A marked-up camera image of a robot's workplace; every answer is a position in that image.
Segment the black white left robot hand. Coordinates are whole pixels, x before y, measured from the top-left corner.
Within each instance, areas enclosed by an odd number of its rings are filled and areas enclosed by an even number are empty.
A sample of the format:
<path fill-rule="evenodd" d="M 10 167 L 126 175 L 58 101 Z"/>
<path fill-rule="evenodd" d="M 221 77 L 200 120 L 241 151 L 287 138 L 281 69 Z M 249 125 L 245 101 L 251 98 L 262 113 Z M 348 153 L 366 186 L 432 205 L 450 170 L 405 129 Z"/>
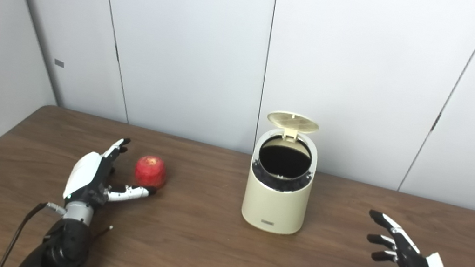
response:
<path fill-rule="evenodd" d="M 62 195 L 65 206 L 81 202 L 97 210 L 107 202 L 124 202 L 155 195 L 158 192 L 156 186 L 109 184 L 109 177 L 114 173 L 114 162 L 127 151 L 128 143 L 131 143 L 130 138 L 121 138 L 102 154 L 90 152 L 80 158 L 68 177 Z"/>

